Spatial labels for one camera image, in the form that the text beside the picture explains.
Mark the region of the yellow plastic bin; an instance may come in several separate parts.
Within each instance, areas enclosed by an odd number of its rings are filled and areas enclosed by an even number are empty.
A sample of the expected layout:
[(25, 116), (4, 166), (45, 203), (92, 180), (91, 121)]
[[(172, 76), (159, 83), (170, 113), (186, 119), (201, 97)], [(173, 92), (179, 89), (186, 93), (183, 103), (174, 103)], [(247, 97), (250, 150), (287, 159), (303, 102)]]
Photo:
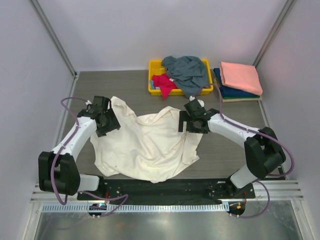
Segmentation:
[[(206, 58), (202, 58), (201, 59), (202, 62), (204, 63), (205, 67), (206, 67), (206, 71), (207, 71), (207, 79), (208, 79), (208, 83), (212, 84), (213, 83), (213, 79), (212, 79), (212, 75), (211, 75), (211, 68), (210, 68), (210, 63), (209, 60)], [(162, 91), (161, 88), (159, 86), (154, 86), (154, 82), (153, 82), (153, 75), (155, 76), (160, 76), (162, 74), (164, 74), (165, 68), (162, 66), (162, 60), (161, 59), (154, 59), (154, 60), (150, 60), (148, 63), (148, 91), (152, 96), (162, 96)], [(214, 89), (213, 85), (204, 87), (201, 92), (199, 92), (197, 95), (208, 95), (209, 93), (211, 93)], [(183, 96), (184, 93), (181, 89), (178, 88), (174, 88), (170, 91), (170, 93), (168, 94), (168, 96)]]

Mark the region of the cream white t shirt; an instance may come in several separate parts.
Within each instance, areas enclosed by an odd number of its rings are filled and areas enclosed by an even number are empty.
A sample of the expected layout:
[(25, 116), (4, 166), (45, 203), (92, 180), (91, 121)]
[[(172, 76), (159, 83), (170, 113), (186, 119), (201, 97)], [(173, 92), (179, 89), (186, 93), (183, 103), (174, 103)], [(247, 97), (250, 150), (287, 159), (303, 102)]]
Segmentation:
[(93, 134), (90, 142), (95, 166), (106, 177), (127, 177), (164, 182), (199, 160), (202, 134), (178, 131), (179, 109), (166, 106), (157, 113), (137, 116), (122, 99), (111, 98), (120, 129), (105, 136)]

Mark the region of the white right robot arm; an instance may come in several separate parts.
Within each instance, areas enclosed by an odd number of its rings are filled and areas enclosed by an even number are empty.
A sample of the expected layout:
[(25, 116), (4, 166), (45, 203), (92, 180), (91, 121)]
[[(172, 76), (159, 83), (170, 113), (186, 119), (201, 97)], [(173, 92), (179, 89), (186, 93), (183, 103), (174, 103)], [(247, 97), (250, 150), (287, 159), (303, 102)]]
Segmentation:
[(206, 110), (198, 99), (190, 100), (179, 112), (178, 131), (193, 134), (219, 134), (244, 149), (245, 165), (225, 181), (225, 192), (237, 198), (244, 188), (263, 180), (286, 161), (275, 132), (269, 128), (250, 128), (224, 116), (219, 110)]

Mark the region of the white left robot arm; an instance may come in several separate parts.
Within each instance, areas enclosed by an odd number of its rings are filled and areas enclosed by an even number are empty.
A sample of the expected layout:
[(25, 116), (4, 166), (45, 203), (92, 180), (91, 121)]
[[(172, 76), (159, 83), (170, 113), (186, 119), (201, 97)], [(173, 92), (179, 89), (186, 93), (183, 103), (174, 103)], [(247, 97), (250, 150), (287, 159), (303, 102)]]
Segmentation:
[(104, 137), (119, 130), (121, 125), (112, 109), (112, 101), (95, 96), (85, 102), (86, 108), (78, 114), (71, 112), (75, 123), (64, 139), (51, 151), (43, 151), (38, 157), (38, 183), (43, 192), (73, 196), (88, 191), (95, 200), (101, 200), (106, 187), (96, 175), (80, 174), (77, 158), (87, 140), (95, 135)]

